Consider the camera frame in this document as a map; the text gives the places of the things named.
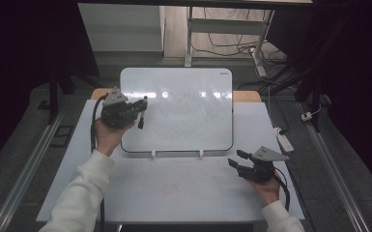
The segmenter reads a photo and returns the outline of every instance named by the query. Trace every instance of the white power strip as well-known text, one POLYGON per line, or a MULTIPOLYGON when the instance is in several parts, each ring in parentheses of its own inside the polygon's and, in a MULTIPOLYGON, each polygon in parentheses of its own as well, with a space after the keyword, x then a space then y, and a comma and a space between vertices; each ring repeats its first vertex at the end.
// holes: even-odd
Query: white power strip
POLYGON ((273 131, 275 132, 275 137, 278 140, 279 145, 281 145, 284 152, 293 152, 294 147, 289 142, 287 136, 285 134, 279 134, 281 128, 274 128, 273 131))

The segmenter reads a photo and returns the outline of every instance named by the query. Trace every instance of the person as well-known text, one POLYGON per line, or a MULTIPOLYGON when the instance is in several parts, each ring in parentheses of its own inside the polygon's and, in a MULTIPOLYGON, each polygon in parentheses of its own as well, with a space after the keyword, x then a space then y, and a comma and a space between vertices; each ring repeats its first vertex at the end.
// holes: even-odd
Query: person
MULTIPOLYGON (((100 203, 109 185, 109 173, 115 165, 110 155, 133 125, 134 121, 124 129, 111 129, 101 120, 96 120, 96 149, 85 163, 77 167, 77 177, 62 191, 41 232, 94 231, 100 203)), ((269 232, 304 231, 300 221, 290 216, 279 201, 279 183, 274 179, 264 184, 247 181, 266 204, 262 213, 269 232)))

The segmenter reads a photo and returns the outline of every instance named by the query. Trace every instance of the white sweater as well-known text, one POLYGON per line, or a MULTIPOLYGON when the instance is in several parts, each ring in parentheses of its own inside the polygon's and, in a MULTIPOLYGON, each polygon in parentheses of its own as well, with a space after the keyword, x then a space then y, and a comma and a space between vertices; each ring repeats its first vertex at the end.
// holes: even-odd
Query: white sweater
MULTIPOLYGON (((95 150, 86 163, 77 167, 77 177, 63 190, 49 221, 40 231, 93 232, 114 165, 113 159, 95 150)), ((291 217, 280 201, 271 203, 262 213, 269 232, 304 231, 300 221, 291 217)))

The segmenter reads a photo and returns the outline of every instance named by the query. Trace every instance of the white wall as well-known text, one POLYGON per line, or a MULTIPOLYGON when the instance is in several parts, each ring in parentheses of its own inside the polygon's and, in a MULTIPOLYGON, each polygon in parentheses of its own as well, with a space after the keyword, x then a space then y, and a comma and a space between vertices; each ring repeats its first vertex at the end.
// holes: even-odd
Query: white wall
POLYGON ((163 51, 163 7, 78 6, 94 51, 163 51))

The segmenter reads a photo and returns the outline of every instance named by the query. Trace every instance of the hand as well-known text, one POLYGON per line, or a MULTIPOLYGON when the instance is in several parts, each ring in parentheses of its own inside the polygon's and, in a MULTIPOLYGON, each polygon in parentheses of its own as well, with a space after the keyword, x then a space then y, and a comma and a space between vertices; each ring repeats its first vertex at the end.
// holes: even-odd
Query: hand
POLYGON ((245 180, 248 181, 255 188, 261 200, 266 205, 279 200, 279 183, 276 180, 270 179, 265 183, 255 183, 247 179, 245 180))
POLYGON ((123 134, 133 125, 134 121, 123 129, 113 129, 98 118, 95 122, 95 137, 98 144, 96 150, 110 157, 113 150, 119 146, 123 134))

